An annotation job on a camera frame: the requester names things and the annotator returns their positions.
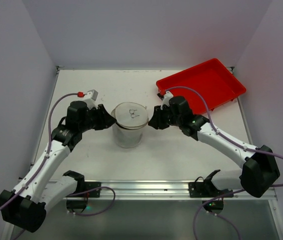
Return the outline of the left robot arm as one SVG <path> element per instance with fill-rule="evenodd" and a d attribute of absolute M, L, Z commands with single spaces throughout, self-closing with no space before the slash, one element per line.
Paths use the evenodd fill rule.
<path fill-rule="evenodd" d="M 46 149 L 27 175 L 13 188 L 0 194 L 1 215 L 5 222 L 30 233 L 43 224 L 48 211 L 67 196 L 83 197 L 88 188 L 85 177 L 68 170 L 51 189 L 47 188 L 60 164 L 89 130 L 100 131 L 116 123 L 103 104 L 89 108 L 84 101 L 73 101 L 66 116 L 52 131 Z"/>

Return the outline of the white mesh laundry bag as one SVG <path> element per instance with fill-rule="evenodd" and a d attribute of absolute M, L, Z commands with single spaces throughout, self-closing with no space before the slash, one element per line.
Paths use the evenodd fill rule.
<path fill-rule="evenodd" d="M 135 102 L 122 102 L 113 109 L 111 116 L 116 119 L 112 126 L 116 144 L 125 149 L 136 147 L 149 121 L 146 107 Z"/>

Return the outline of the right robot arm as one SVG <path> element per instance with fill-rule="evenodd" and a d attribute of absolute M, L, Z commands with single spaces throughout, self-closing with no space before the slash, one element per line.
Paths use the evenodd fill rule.
<path fill-rule="evenodd" d="M 170 126 L 196 141 L 216 149 L 238 165 L 237 170 L 216 169 L 194 189 L 209 197 L 216 197 L 233 190 L 244 190 L 260 198 L 280 177 L 273 151 L 266 145 L 257 147 L 229 135 L 212 125 L 207 117 L 194 114 L 183 96 L 170 96 L 156 105 L 148 125 L 156 130 Z"/>

